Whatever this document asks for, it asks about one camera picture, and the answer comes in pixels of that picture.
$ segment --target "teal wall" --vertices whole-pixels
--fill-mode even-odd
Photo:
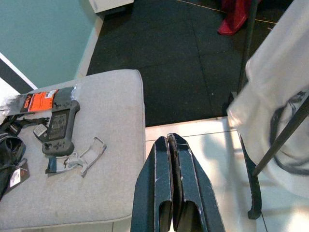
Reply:
[[[37,87],[72,80],[96,17],[88,0],[0,0],[0,52]]]

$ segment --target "black stripe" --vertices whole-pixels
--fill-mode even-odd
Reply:
[[[33,88],[0,59],[0,77],[19,93],[28,93]]]

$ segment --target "gray upholstered ottoman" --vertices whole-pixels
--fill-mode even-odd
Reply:
[[[84,222],[108,222],[131,215],[134,186],[143,166],[145,122],[143,88],[137,70],[117,70],[88,76],[40,90],[79,83],[80,111],[76,114],[72,141],[81,154],[101,138],[103,156],[85,178],[80,169],[48,176],[48,159],[42,144],[22,129],[27,145],[30,178],[0,202],[0,230]],[[51,115],[50,112],[35,117]]]

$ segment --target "metal pole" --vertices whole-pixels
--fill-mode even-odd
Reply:
[[[249,59],[249,52],[250,52],[250,46],[251,46],[251,41],[252,41],[252,34],[253,34],[255,16],[256,16],[256,11],[257,11],[257,5],[258,5],[258,0],[251,0],[250,13],[249,13],[249,18],[248,18],[248,28],[247,28],[247,34],[246,34],[246,39],[245,39],[245,47],[244,47],[244,51],[242,54],[237,93],[239,93],[242,90],[246,82],[245,69],[246,69],[246,63]]]
[[[309,97],[306,98],[304,103],[300,106],[298,111],[274,141],[270,149],[264,155],[260,163],[257,165],[253,172],[253,176],[259,175],[263,168],[268,164],[268,162],[273,158],[273,156],[279,151],[282,145],[290,138],[297,127],[304,121],[304,119],[309,114]]]

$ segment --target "white cabinet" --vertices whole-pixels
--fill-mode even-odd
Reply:
[[[95,13],[133,3],[134,0],[89,0]]]

